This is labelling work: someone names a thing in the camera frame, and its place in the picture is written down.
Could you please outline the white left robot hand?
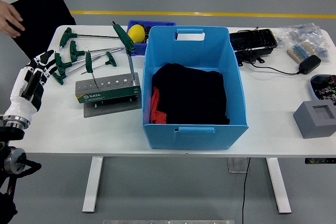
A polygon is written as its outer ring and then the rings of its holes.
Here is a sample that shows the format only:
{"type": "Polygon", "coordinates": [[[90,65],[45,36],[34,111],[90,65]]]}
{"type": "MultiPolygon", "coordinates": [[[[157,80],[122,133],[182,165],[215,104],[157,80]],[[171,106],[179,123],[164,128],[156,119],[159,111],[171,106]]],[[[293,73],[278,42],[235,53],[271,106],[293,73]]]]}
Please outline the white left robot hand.
{"type": "Polygon", "coordinates": [[[33,114],[39,111],[44,85],[57,70],[53,54],[53,50],[42,53],[20,70],[3,117],[5,122],[19,120],[29,124],[33,114]]]}

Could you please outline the person's right hand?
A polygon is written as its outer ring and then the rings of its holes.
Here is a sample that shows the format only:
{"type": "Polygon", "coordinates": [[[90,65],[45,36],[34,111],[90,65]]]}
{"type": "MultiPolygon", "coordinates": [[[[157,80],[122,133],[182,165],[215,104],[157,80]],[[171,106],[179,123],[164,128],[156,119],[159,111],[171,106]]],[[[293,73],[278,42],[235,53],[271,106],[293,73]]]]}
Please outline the person's right hand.
{"type": "Polygon", "coordinates": [[[23,19],[15,7],[1,1],[1,32],[12,38],[17,38],[22,31],[25,31],[22,22],[23,19]]]}

